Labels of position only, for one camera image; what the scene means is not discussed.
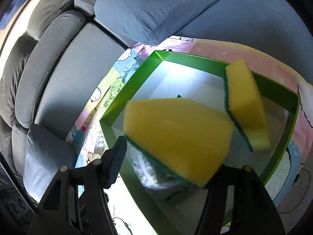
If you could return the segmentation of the clear plastic snack bag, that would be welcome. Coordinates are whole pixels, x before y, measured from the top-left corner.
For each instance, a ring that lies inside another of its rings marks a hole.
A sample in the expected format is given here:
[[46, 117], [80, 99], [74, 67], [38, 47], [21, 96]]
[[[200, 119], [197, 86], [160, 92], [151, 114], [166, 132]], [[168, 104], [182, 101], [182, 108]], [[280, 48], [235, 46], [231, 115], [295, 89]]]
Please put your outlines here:
[[127, 158], [140, 183], [158, 200], [179, 201], [196, 191], [195, 186], [136, 148], [130, 147], [128, 152]]

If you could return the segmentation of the yellow green sponge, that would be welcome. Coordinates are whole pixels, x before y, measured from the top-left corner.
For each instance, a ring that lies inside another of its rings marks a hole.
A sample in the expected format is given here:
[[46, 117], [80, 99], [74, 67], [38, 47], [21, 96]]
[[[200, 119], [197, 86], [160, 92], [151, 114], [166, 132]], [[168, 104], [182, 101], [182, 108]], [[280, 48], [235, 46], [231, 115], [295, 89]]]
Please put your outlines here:
[[261, 93], [246, 62], [239, 59], [227, 65], [223, 81], [226, 112], [248, 149], [251, 152], [270, 149], [270, 130]]
[[225, 112], [188, 98], [128, 101], [123, 120], [134, 147], [197, 187], [228, 155], [233, 128]]

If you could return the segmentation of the grey throw pillow left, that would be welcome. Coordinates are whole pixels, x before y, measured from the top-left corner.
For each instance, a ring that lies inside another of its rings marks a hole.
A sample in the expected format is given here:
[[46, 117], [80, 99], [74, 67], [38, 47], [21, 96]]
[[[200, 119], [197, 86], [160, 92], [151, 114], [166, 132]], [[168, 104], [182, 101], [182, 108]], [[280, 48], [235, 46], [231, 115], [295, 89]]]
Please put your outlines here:
[[27, 135], [23, 183], [28, 194], [40, 202], [60, 167], [74, 168], [76, 150], [43, 126], [33, 124]]

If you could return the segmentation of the grey throw pillow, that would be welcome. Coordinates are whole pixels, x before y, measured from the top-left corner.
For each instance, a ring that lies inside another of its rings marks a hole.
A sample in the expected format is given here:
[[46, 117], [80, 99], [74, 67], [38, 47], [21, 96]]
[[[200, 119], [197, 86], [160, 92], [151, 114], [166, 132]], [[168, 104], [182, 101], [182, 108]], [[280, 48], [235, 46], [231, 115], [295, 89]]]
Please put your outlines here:
[[40, 202], [60, 167], [74, 168], [76, 150], [43, 126], [33, 124], [27, 135], [23, 183], [28, 194]]
[[97, 0], [96, 18], [114, 32], [155, 46], [219, 0]]

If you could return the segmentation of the colourful cartoon bed sheet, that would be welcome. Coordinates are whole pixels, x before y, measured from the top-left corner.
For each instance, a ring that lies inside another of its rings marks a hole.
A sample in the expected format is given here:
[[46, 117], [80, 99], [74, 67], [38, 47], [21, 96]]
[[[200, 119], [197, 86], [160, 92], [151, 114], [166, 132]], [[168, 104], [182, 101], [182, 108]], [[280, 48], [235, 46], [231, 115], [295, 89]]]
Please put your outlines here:
[[[269, 148], [252, 149], [227, 111], [225, 70], [244, 60], [266, 112]], [[305, 161], [312, 147], [312, 84], [294, 69], [238, 43], [172, 37], [136, 43], [108, 70], [66, 136], [87, 164], [111, 140], [128, 138], [112, 215], [136, 234], [189, 234], [204, 184], [221, 163], [251, 164], [278, 203], [286, 150]]]

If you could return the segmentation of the green white cardboard box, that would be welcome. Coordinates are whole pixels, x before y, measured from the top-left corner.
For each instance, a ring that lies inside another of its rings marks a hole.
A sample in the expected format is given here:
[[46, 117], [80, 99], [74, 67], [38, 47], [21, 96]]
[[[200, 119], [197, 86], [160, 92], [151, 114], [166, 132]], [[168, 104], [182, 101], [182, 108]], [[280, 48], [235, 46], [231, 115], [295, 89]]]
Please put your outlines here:
[[259, 73], [156, 50], [103, 114], [124, 135], [121, 177], [158, 234], [284, 234], [265, 184], [288, 151], [300, 97]]

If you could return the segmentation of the grey sofa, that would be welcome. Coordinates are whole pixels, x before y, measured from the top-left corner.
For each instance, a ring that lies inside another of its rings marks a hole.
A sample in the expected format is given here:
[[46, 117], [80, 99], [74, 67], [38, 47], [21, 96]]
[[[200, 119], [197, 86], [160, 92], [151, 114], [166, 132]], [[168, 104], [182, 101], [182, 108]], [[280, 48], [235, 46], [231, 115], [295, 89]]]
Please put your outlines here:
[[[42, 94], [67, 46], [87, 19], [107, 48], [128, 48], [125, 60], [133, 61], [131, 35], [108, 26], [97, 12], [100, 0], [40, 0], [28, 21], [26, 32], [15, 42], [1, 77], [1, 123], [12, 143], [3, 149], [8, 164], [24, 176], [27, 132], [34, 123]], [[228, 60], [239, 50], [268, 54], [273, 62], [261, 74], [298, 88], [303, 100], [292, 142], [303, 161], [312, 149], [312, 35], [287, 0], [208, 0], [208, 7], [175, 35], [180, 50], [187, 41], [214, 39], [221, 49], [216, 56]]]

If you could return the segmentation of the grey throw pillow right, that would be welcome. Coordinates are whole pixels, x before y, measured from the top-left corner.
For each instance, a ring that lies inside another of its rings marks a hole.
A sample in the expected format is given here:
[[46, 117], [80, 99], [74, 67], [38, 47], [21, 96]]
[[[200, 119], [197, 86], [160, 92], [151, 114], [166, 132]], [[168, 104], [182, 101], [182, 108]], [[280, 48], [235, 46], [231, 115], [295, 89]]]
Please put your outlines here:
[[219, 0], [97, 0], [96, 18], [114, 32], [155, 46]]

